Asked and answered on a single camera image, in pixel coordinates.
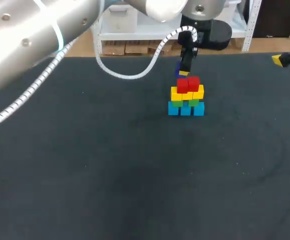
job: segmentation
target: floor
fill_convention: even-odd
[[[94,57],[93,36],[90,31],[85,32],[68,53],[68,57]],[[201,54],[239,54],[244,39],[232,39],[227,49],[223,51],[202,50]],[[290,38],[254,38],[249,53],[290,52]]]

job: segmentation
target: black mount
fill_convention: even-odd
[[[178,43],[182,45],[180,70],[190,72],[192,59],[197,57],[198,49],[223,50],[227,48],[232,36],[231,27],[219,20],[196,21],[182,16],[182,26],[197,29],[198,40],[193,42],[191,32],[181,32]]]

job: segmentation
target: stacked blocks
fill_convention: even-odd
[[[168,103],[170,116],[204,116],[204,85],[197,76],[179,78],[177,86],[171,87],[171,101]]]

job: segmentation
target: yellow block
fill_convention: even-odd
[[[192,91],[183,94],[183,101],[185,101],[185,100],[193,100],[193,92]]]
[[[187,71],[179,71],[179,75],[188,76],[189,72]]]
[[[283,65],[281,64],[280,60],[279,60],[279,57],[281,55],[275,55],[275,56],[272,56],[271,58],[273,59],[274,63],[280,67],[283,67]]]
[[[193,99],[196,100],[196,99],[204,99],[204,85],[199,85],[199,89],[198,91],[195,91],[193,93]]]
[[[172,86],[171,87],[171,101],[172,102],[177,102],[177,101],[182,101],[182,94],[177,93],[177,87]]]

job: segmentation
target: green block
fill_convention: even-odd
[[[183,106],[183,101],[173,101],[172,103],[174,108],[181,108]]]
[[[189,103],[188,103],[190,107],[196,107],[198,106],[198,104],[199,104],[199,99],[189,100]]]

